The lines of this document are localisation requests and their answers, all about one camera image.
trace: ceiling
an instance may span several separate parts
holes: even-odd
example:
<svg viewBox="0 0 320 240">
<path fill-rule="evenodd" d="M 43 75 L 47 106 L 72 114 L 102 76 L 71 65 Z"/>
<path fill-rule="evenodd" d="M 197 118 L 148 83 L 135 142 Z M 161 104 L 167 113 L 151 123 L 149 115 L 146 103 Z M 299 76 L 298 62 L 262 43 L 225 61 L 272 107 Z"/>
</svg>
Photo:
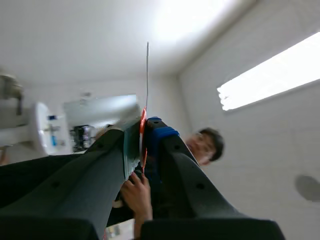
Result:
<svg viewBox="0 0 320 240">
<path fill-rule="evenodd" d="M 0 68 L 22 83 L 175 75 L 255 0 L 5 0 Z"/>
</svg>

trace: man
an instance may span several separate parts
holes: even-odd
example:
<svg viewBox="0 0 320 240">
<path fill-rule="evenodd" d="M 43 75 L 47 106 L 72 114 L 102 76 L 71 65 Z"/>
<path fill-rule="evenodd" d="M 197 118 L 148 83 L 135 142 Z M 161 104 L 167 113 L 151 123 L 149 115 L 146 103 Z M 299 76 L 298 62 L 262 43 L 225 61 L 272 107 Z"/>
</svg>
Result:
<svg viewBox="0 0 320 240">
<path fill-rule="evenodd" d="M 209 127 L 193 134 L 185 143 L 200 166 L 218 160 L 224 151 L 224 139 L 218 131 Z M 133 211 L 135 239 L 140 237 L 141 227 L 145 221 L 151 221 L 157 215 L 157 217 L 163 217 L 161 206 L 159 206 L 161 196 L 153 190 L 148 178 L 144 174 L 139 178 L 135 172 L 131 175 L 131 181 L 126 181 L 120 190 L 127 206 Z M 114 208 L 111 210 L 108 224 L 116 211 Z"/>
<path fill-rule="evenodd" d="M 185 144 L 190 149 L 194 158 L 200 166 L 208 165 L 211 162 L 217 161 L 224 151 L 224 139 L 220 133 L 212 128 L 205 128 L 189 137 Z M 167 218 L 168 207 L 167 199 L 164 194 L 164 189 L 158 174 L 155 172 L 155 164 L 152 160 L 147 159 L 145 166 L 145 176 L 141 176 L 141 168 L 138 166 L 135 169 L 133 176 L 139 176 L 142 180 L 148 179 L 147 186 L 150 186 L 151 205 L 153 207 L 154 218 Z M 115 225 L 124 222 L 134 217 L 135 211 L 130 207 L 128 200 L 124 197 L 125 203 L 117 199 L 111 210 L 107 226 Z"/>
</svg>

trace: fingers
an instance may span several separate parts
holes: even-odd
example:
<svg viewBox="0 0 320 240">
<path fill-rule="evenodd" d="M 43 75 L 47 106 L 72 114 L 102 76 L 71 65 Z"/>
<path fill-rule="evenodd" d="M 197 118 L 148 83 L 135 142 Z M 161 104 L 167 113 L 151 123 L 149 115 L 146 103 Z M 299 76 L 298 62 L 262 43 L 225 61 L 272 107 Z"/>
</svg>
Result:
<svg viewBox="0 0 320 240">
<path fill-rule="evenodd" d="M 128 203 L 128 201 L 130 200 L 130 199 L 132 199 L 132 194 L 128 191 L 128 190 L 126 190 L 126 189 L 122 189 L 121 190 L 121 195 L 122 195 L 122 197 L 123 197 L 123 200 L 126 202 L 126 203 Z"/>
<path fill-rule="evenodd" d="M 146 187 L 149 187 L 149 180 L 144 174 L 142 174 L 142 184 Z"/>
<path fill-rule="evenodd" d="M 137 174 L 135 172 L 133 172 L 131 174 L 131 178 L 132 178 L 132 180 L 133 180 L 135 185 L 141 184 L 141 180 L 140 180 L 140 178 L 137 176 Z"/>
<path fill-rule="evenodd" d="M 127 189 L 131 189 L 133 188 L 135 185 L 131 182 L 131 181 L 125 181 L 124 184 L 122 185 L 123 188 L 127 188 Z"/>
</svg>

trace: white tile wall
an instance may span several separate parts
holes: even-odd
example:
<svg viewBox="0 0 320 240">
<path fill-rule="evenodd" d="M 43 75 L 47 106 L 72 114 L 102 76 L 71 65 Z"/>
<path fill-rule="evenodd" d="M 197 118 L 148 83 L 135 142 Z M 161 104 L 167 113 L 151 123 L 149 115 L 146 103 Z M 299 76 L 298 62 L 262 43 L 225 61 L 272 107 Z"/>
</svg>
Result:
<svg viewBox="0 0 320 240">
<path fill-rule="evenodd" d="M 81 93 L 90 92 L 92 98 L 109 97 L 126 94 L 136 94 L 139 104 L 145 105 L 146 82 L 144 79 L 118 79 L 105 82 L 91 82 L 78 84 L 41 85 L 26 88 L 23 105 L 29 107 L 34 102 L 43 102 L 56 115 L 64 116 L 63 104 L 78 101 Z M 185 105 L 179 83 L 173 77 L 152 78 L 149 82 L 148 117 L 158 116 L 169 126 L 186 137 L 191 127 L 186 114 Z M 62 132 L 65 139 L 68 137 L 67 124 L 62 121 Z M 69 154 L 71 147 L 59 149 L 57 154 Z M 40 157 L 39 154 L 23 145 L 15 145 L 9 150 L 10 162 L 20 162 Z"/>
<path fill-rule="evenodd" d="M 225 137 L 222 161 L 204 168 L 243 213 L 275 219 L 288 240 L 320 239 L 320 203 L 295 177 L 320 181 L 320 82 L 233 112 L 216 88 L 320 30 L 319 0 L 261 0 L 179 76 L 192 129 Z"/>
</svg>

